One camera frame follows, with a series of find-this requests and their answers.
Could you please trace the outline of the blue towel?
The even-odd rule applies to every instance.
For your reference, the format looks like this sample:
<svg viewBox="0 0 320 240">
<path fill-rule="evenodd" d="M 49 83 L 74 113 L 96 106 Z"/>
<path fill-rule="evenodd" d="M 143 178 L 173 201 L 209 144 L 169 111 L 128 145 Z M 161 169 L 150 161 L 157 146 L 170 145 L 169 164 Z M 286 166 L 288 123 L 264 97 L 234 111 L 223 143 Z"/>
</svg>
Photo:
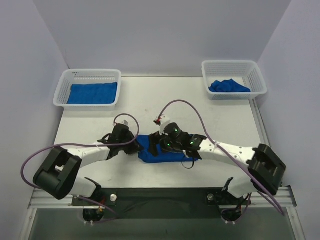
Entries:
<svg viewBox="0 0 320 240">
<path fill-rule="evenodd" d="M 148 152 L 148 135 L 139 135 L 136 140 L 143 147 L 143 150 L 138 153 L 138 158 L 147 164 L 193 162 L 191 157 L 186 157 L 183 153 L 168 152 L 160 153 L 159 156 L 152 156 L 152 154 Z"/>
<path fill-rule="evenodd" d="M 73 84 L 67 104 L 73 105 L 104 105 L 115 102 L 118 84 L 95 83 Z"/>
</svg>

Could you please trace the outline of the blue towels pile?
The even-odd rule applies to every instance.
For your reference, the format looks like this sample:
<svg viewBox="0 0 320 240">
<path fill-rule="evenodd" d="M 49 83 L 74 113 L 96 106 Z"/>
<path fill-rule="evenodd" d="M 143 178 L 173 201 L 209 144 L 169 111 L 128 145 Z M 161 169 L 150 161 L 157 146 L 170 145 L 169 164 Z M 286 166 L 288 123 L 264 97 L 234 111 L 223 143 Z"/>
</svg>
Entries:
<svg viewBox="0 0 320 240">
<path fill-rule="evenodd" d="M 251 90 L 233 79 L 223 81 L 215 80 L 209 87 L 210 92 L 213 93 L 250 93 Z"/>
</svg>

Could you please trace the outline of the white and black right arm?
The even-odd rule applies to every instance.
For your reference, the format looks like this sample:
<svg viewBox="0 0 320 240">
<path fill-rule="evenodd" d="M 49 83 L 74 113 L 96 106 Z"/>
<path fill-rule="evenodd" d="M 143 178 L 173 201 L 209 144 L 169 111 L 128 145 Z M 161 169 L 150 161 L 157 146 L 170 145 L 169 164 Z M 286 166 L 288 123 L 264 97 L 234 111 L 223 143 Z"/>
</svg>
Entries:
<svg viewBox="0 0 320 240">
<path fill-rule="evenodd" d="M 266 144 L 242 147 L 211 141 L 207 136 L 182 131 L 175 122 L 148 136 L 148 151 L 158 157 L 161 153 L 183 154 L 191 160 L 213 160 L 239 167 L 244 178 L 231 177 L 224 190 L 235 198 L 253 192 L 275 196 L 287 169 L 285 163 Z"/>
</svg>

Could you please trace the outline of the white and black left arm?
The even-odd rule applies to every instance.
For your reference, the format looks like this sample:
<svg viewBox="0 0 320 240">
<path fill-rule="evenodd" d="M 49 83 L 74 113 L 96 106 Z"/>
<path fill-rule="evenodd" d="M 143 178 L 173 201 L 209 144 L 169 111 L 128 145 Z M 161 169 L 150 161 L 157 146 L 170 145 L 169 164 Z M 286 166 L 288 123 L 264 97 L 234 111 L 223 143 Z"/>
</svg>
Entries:
<svg viewBox="0 0 320 240">
<path fill-rule="evenodd" d="M 119 123 L 114 126 L 112 133 L 99 139 L 92 147 L 54 147 L 35 173 L 33 183 L 57 200 L 67 195 L 96 200 L 101 185 L 89 177 L 78 176 L 79 170 L 96 162 L 110 160 L 121 151 L 133 155 L 141 150 L 143 147 L 129 127 Z"/>
</svg>

